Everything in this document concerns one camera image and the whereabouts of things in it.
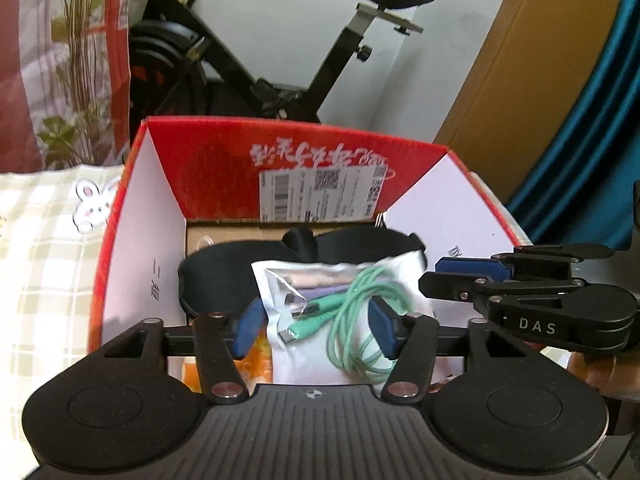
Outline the person's hand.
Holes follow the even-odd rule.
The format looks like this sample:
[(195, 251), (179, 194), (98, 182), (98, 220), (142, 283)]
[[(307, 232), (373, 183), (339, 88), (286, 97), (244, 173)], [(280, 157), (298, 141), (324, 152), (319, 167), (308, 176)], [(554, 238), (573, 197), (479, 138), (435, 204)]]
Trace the person's hand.
[(597, 389), (601, 396), (639, 402), (639, 350), (597, 359), (575, 352), (567, 370)]

